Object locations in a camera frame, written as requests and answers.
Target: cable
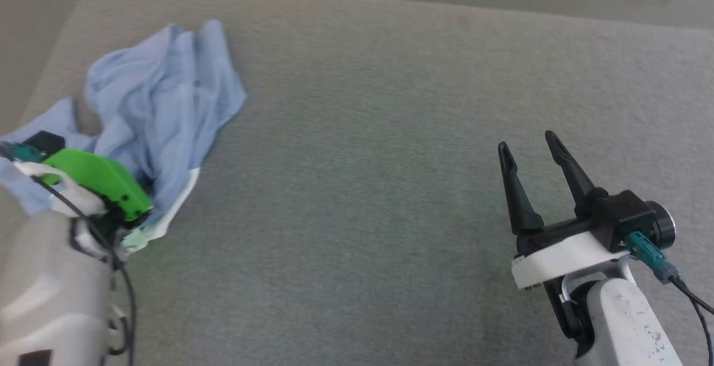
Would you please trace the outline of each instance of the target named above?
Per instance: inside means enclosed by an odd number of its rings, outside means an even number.
[[[707,327],[707,320],[704,318],[704,313],[699,309],[699,304],[691,300],[692,305],[694,305],[694,310],[699,317],[699,321],[702,322],[702,329],[704,329],[704,337],[707,339],[707,351],[709,352],[709,366],[714,366],[714,351],[712,351],[712,336],[709,333],[709,328]]]
[[[705,309],[707,309],[707,307],[711,308],[711,306],[709,306],[706,302],[694,295],[680,277],[672,276],[669,278],[669,280],[671,281],[672,285],[681,290],[682,293],[689,298],[689,301],[694,306],[694,310],[697,313],[697,317],[699,317],[699,321],[702,323],[702,329],[704,329],[704,337],[707,340],[707,351],[709,352],[709,363],[707,364],[709,364],[709,366],[714,366],[714,350],[712,350],[712,336],[709,333],[709,328],[707,327],[707,320],[706,318],[704,318],[702,310],[699,309],[699,306],[704,307]]]
[[[127,345],[128,345],[130,335],[131,335],[129,332],[127,318],[121,317],[119,319],[119,322],[122,323],[122,335],[123,335],[124,342],[122,343],[122,346],[120,346],[119,348],[112,348],[111,346],[109,347],[109,355],[111,355],[111,356],[119,356],[119,355],[122,355],[125,351],[127,351]],[[114,330],[117,329],[114,325],[112,325],[110,327],[112,327]]]
[[[696,303],[697,305],[700,305],[704,308],[704,310],[714,315],[714,307],[711,307],[711,305],[707,304],[707,302],[704,302],[703,300],[699,299],[697,295],[694,295],[680,277],[672,276],[669,278],[669,280],[671,281],[672,285],[677,287],[677,289],[681,290],[684,295],[687,295],[687,297],[692,302]]]
[[[82,211],[77,208],[76,205],[74,205],[69,199],[65,198],[62,193],[59,191],[55,190],[52,186],[47,185],[42,178],[40,177],[30,177],[32,178],[35,183],[38,183],[38,185],[42,186],[45,190],[49,191],[52,193],[53,196],[55,196],[59,201],[62,201],[62,203],[66,204],[68,208],[70,208],[74,213],[77,214],[77,216],[84,221],[87,224],[87,227],[89,228],[89,233],[91,234],[94,239],[96,239],[99,244],[104,246],[105,249],[109,252],[109,266],[114,269],[114,265],[117,266],[118,270],[122,273],[122,277],[124,279],[124,284],[127,285],[127,295],[129,299],[129,318],[130,318],[130,333],[128,333],[127,338],[127,348],[128,348],[128,366],[133,366],[134,364],[134,344],[136,342],[136,296],[134,294],[133,290],[133,285],[132,285],[132,280],[129,278],[129,274],[127,270],[123,267],[122,264],[120,264],[117,259],[117,253],[114,251],[114,247],[107,242],[107,239],[105,239],[104,236],[102,236],[102,232],[99,230],[99,228],[94,224],[94,222],[86,216],[86,214],[82,213]]]

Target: gray cushion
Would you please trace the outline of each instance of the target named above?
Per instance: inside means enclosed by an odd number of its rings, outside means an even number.
[[[597,184],[670,209],[671,260],[714,301],[709,31],[388,0],[82,0],[23,119],[81,97],[103,54],[208,18],[248,101],[129,265],[139,364],[569,364],[545,292],[510,275],[496,154],[507,140],[546,222],[569,218],[546,129]],[[2,216],[5,234],[23,219],[5,193]],[[691,304],[634,269],[682,361],[703,363]]]

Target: blue cloth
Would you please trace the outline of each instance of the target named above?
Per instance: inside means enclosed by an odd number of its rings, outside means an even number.
[[[71,99],[0,139],[20,142],[47,130],[64,136],[68,147],[117,160],[137,180],[153,180],[150,224],[170,208],[188,171],[201,167],[216,132],[245,101],[217,20],[207,21],[198,35],[169,25],[133,48],[105,55],[89,68],[84,94],[102,123],[96,139],[78,132]],[[41,188],[8,165],[0,162],[0,183],[25,211],[48,209],[46,193],[39,195]]]

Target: cable connector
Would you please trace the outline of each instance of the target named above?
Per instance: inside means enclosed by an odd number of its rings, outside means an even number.
[[[665,254],[642,232],[633,232],[628,235],[627,250],[635,259],[647,264],[647,267],[650,267],[662,285],[669,284],[670,277],[679,277],[677,268],[667,261]]]

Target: teal connector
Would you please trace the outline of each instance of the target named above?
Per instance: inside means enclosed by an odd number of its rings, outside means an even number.
[[[665,254],[642,232],[633,232],[627,236],[627,250],[635,259],[647,264],[662,284],[668,284],[671,277],[679,277],[677,268],[667,261]]]
[[[23,145],[21,143],[0,142],[0,151],[2,157],[8,158],[10,161],[23,162],[41,162],[42,155],[38,149],[33,146]]]
[[[658,249],[642,232],[633,232],[627,236],[627,250],[647,267],[655,269],[667,261],[663,252]]]

